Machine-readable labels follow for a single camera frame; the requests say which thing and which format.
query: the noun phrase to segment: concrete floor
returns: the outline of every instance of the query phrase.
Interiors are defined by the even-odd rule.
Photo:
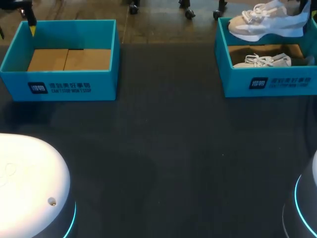
[[[192,0],[192,21],[179,9],[178,0],[141,0],[139,14],[130,15],[127,0],[33,0],[38,20],[116,19],[122,43],[211,42],[216,24],[212,11],[218,2]],[[239,15],[260,0],[232,0],[225,16]],[[0,26],[9,45],[21,21],[18,11],[0,11]]]

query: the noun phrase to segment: open box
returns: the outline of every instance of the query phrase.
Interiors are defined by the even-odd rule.
[[[258,42],[247,42],[230,34],[227,29],[230,19],[218,19],[214,46],[226,97],[317,95],[317,66],[234,68],[237,59],[231,58],[235,47],[247,48],[245,53],[249,55],[250,49],[257,53],[261,47],[265,50],[265,47],[271,45],[271,54],[280,54],[280,50],[286,50],[286,54],[302,54],[304,57],[313,55],[317,59],[317,25],[313,20],[308,23],[303,37],[284,38],[270,34]],[[239,62],[243,62],[245,56],[241,51],[242,61],[240,59]]]
[[[0,68],[14,101],[115,100],[115,20],[21,22]]]

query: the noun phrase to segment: blue led light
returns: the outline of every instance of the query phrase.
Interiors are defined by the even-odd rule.
[[[296,182],[296,185],[295,185],[295,205],[296,205],[296,208],[297,208],[297,211],[298,211],[298,214],[299,216],[301,217],[302,221],[304,222],[305,226],[308,228],[308,230],[310,230],[310,232],[315,236],[317,237],[317,234],[313,231],[312,228],[310,228],[310,226],[307,224],[307,222],[305,221],[301,211],[299,210],[299,207],[298,207],[298,204],[297,204],[297,197],[296,197],[296,194],[297,194],[297,185],[298,185],[298,181],[299,179],[301,178],[301,176],[299,176],[297,182]]]
[[[68,228],[68,231],[66,232],[66,234],[64,235],[63,238],[66,238],[66,237],[68,236],[68,234],[70,233],[71,228],[73,227],[73,224],[74,224],[74,222],[75,222],[75,217],[76,217],[76,203],[75,203],[75,211],[74,211],[73,220],[71,221],[71,224],[70,224],[70,226],[69,226],[69,228]]]

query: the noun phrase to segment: small sensor hole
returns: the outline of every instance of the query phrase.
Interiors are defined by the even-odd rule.
[[[48,199],[48,203],[49,203],[49,205],[51,205],[51,206],[56,206],[56,200],[55,200],[55,198],[50,197],[50,198]]]

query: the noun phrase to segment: dark gray mat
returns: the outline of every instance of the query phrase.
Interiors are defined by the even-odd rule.
[[[225,99],[213,45],[123,45],[115,102],[12,103],[0,130],[65,158],[79,238],[277,238],[309,97]]]

